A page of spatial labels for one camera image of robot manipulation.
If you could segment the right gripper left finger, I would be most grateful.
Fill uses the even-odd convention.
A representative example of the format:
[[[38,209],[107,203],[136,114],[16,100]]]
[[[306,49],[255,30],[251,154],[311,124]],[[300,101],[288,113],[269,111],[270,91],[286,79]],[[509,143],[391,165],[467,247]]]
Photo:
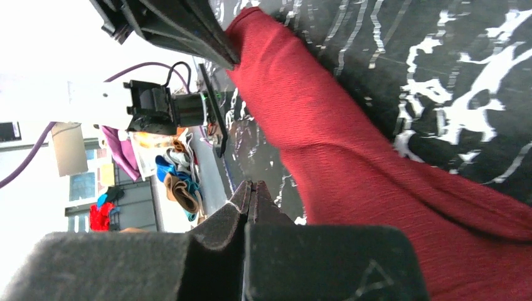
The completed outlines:
[[[50,233],[2,300],[240,300],[252,183],[186,233]]]

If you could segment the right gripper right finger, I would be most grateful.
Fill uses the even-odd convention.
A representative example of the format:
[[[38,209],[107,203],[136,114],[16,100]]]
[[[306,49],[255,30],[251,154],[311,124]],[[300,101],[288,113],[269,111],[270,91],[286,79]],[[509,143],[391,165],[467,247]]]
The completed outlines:
[[[412,244],[389,226],[301,226],[251,185],[246,300],[427,300]]]

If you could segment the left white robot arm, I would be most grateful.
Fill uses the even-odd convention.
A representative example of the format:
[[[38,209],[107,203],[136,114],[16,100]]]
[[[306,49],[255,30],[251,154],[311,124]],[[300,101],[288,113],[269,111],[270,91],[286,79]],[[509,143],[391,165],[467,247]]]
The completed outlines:
[[[123,43],[135,33],[150,44],[212,61],[232,70],[240,56],[208,1],[94,1],[102,26]],[[221,123],[211,85],[205,92],[172,96],[168,83],[68,82],[74,122],[129,132],[173,135],[178,127]]]

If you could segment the red cloth napkin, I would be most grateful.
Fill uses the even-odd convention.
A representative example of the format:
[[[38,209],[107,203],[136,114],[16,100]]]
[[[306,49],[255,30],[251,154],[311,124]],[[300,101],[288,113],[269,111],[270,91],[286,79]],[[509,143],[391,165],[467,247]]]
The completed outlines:
[[[400,157],[291,30],[260,8],[226,30],[229,72],[297,183],[310,224],[387,224],[418,256],[433,300],[530,300],[531,208]]]

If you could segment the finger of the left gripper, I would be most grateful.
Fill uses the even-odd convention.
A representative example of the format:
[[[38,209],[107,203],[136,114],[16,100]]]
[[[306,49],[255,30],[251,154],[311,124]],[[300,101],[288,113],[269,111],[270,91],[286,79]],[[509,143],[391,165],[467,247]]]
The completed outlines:
[[[135,33],[150,44],[210,60],[233,70],[240,54],[208,1],[91,0],[102,30],[119,44]]]

